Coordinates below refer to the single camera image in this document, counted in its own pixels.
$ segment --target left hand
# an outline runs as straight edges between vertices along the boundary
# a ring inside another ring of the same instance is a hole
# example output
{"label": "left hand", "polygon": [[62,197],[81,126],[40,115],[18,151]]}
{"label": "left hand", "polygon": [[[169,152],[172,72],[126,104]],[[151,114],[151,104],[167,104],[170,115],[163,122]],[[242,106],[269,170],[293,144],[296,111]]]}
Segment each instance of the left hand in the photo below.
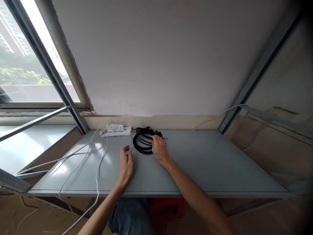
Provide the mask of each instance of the left hand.
{"label": "left hand", "polygon": [[127,186],[131,174],[133,173],[133,153],[130,151],[129,154],[126,154],[129,149],[129,145],[126,145],[120,150],[121,170],[117,185],[123,190]]}

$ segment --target plug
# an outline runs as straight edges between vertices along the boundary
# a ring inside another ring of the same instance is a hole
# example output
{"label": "plug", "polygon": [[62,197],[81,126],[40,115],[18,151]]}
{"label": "plug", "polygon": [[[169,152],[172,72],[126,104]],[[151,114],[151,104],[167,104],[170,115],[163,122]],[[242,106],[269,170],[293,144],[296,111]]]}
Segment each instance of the plug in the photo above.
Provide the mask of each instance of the plug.
{"label": "plug", "polygon": [[106,127],[107,127],[107,130],[108,130],[108,132],[109,133],[112,133],[113,132],[113,129],[112,129],[112,126],[111,125],[106,125]]}
{"label": "plug", "polygon": [[105,134],[107,131],[108,131],[108,130],[107,130],[106,128],[102,129],[102,130],[100,131],[100,135]]}
{"label": "plug", "polygon": [[111,124],[110,126],[112,127],[113,132],[118,132],[117,124],[114,123],[114,124]]}
{"label": "plug", "polygon": [[117,124],[117,130],[118,130],[118,132],[123,132],[124,131],[124,124],[123,123]]}

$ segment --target floor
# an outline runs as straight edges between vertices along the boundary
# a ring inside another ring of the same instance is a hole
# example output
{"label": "floor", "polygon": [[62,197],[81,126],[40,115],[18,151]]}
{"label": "floor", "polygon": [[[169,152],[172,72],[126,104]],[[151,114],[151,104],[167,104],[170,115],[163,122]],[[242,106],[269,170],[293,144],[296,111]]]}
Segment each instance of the floor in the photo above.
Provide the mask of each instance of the floor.
{"label": "floor", "polygon": [[[24,198],[25,203],[39,207],[38,210],[27,217],[22,223],[22,219],[33,212],[35,208],[27,208],[22,205],[19,195],[0,196],[0,234],[62,234],[70,227],[77,217],[60,209],[53,208],[32,198]],[[89,198],[66,198],[75,207],[85,210],[89,203]],[[248,202],[250,199],[223,199],[222,205],[225,209],[231,209]],[[298,234],[303,221],[305,221],[305,197],[295,197],[259,208],[241,215],[233,216],[230,221],[241,235],[248,234],[273,234],[292,235]],[[87,220],[83,219],[68,234],[77,234]],[[103,235],[111,235],[106,226]],[[178,235],[178,234],[210,234],[204,223],[197,214],[187,206],[182,219],[173,220],[166,227],[159,229],[158,234]]]}

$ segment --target window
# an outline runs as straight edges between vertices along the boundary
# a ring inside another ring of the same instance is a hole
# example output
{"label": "window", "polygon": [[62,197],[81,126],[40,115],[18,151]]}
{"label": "window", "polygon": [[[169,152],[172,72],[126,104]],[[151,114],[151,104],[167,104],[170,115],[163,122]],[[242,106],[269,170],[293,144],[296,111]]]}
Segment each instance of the window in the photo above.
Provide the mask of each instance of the window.
{"label": "window", "polygon": [[[42,44],[77,107],[86,106],[60,59],[34,0],[21,0]],[[58,108],[63,102],[28,40],[3,0],[0,0],[0,107]]]}

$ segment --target hand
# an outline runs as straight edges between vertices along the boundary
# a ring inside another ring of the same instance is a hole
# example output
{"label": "hand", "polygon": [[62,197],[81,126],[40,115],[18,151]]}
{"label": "hand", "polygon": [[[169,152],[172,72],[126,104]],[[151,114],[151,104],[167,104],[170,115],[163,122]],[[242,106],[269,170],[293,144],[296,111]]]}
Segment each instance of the hand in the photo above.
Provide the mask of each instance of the hand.
{"label": "hand", "polygon": [[129,145],[120,150],[121,170],[117,185],[123,190],[126,188],[133,173],[133,153],[130,151],[129,154],[126,154],[127,151],[129,151]]}
{"label": "hand", "polygon": [[165,142],[163,138],[158,135],[152,136],[153,140],[150,140],[152,143],[152,152],[158,161],[165,166],[170,161],[170,156],[167,153]]}

